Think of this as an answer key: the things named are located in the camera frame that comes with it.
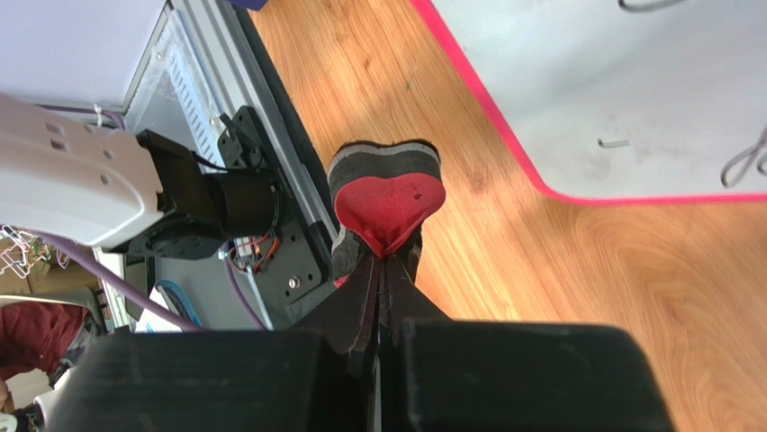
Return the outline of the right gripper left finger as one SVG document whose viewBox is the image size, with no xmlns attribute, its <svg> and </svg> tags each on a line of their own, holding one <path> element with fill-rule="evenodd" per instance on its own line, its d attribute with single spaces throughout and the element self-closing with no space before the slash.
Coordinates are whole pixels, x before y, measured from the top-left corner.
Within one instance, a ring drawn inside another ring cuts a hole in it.
<svg viewBox="0 0 767 432">
<path fill-rule="evenodd" d="M 321 337 L 309 425 L 319 431 L 374 431 L 381 264 L 365 258 L 347 280 L 296 324 Z"/>
</svg>

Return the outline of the pink-framed whiteboard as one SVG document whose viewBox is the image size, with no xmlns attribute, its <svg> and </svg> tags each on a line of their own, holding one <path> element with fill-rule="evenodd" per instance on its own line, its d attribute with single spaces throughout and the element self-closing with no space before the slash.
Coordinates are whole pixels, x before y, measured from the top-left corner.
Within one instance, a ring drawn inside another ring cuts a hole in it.
<svg viewBox="0 0 767 432">
<path fill-rule="evenodd" d="M 582 204 L 765 199 L 765 2 L 414 8 L 541 192 Z"/>
</svg>

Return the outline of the red heart-shaped eraser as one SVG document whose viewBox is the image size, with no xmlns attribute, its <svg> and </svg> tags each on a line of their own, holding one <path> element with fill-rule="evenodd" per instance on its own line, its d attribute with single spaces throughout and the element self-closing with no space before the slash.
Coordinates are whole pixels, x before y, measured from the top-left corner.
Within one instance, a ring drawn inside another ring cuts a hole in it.
<svg viewBox="0 0 767 432">
<path fill-rule="evenodd" d="M 398 257 L 414 280 L 422 224 L 447 198 L 436 146 L 424 139 L 348 142 L 330 162 L 328 184 L 339 222 L 331 247 L 334 285 L 342 286 L 367 255 Z"/>
</svg>

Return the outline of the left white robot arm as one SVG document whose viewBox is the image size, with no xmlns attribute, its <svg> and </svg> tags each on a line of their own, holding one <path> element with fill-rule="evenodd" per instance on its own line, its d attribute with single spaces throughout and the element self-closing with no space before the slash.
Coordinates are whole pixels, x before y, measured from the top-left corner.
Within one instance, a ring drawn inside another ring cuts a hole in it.
<svg viewBox="0 0 767 432">
<path fill-rule="evenodd" d="M 279 222 L 274 182 L 205 173 L 191 149 L 1 98 L 1 221 L 136 257 L 197 260 Z"/>
</svg>

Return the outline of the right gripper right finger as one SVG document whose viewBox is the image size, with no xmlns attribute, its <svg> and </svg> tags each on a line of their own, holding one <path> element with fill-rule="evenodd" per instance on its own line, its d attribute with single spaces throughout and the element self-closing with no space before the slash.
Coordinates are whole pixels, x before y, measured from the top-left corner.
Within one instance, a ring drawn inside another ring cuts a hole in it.
<svg viewBox="0 0 767 432">
<path fill-rule="evenodd" d="M 450 318 L 412 281 L 396 255 L 383 262 L 380 278 L 380 417 L 382 431 L 401 424 L 400 345 L 405 320 L 449 321 Z"/>
</svg>

